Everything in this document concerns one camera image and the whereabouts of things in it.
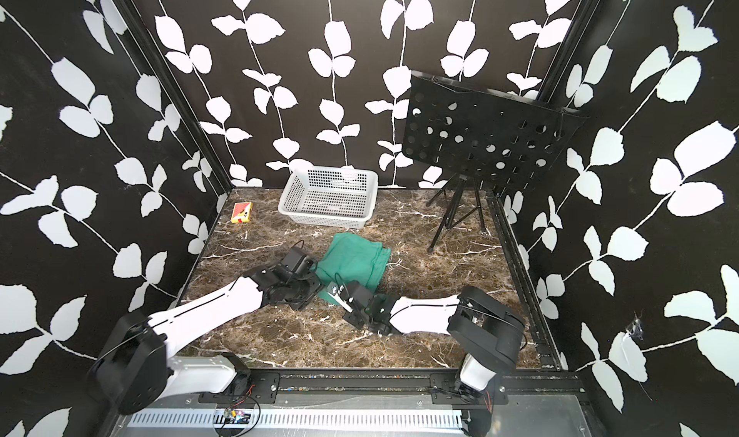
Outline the green long pants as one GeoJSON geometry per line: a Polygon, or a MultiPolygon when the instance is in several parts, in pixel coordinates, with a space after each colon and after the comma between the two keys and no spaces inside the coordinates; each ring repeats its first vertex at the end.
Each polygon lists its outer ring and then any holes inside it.
{"type": "Polygon", "coordinates": [[[391,257],[390,248],[352,233],[339,233],[333,237],[316,275],[323,285],[336,281],[338,285],[357,281],[374,293],[385,273],[391,257]]]}

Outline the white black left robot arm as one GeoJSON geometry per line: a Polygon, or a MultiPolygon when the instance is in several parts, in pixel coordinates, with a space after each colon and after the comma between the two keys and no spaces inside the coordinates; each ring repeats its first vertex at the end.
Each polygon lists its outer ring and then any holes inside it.
{"type": "Polygon", "coordinates": [[[156,400],[184,394],[224,392],[246,366],[233,354],[207,360],[180,356],[202,335],[265,307],[300,311],[324,289],[310,269],[292,273],[282,265],[258,267],[213,293],[167,311],[122,316],[88,373],[88,381],[121,415],[156,400]]]}

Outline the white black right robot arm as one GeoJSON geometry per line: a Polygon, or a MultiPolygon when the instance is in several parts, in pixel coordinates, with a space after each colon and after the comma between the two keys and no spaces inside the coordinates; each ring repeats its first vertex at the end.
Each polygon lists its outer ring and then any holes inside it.
{"type": "Polygon", "coordinates": [[[373,294],[352,282],[332,284],[328,295],[344,308],[344,320],[357,329],[381,336],[450,336],[465,352],[458,382],[477,392],[514,371],[525,345],[525,322],[477,287],[466,286],[446,298],[414,300],[373,294]]]}

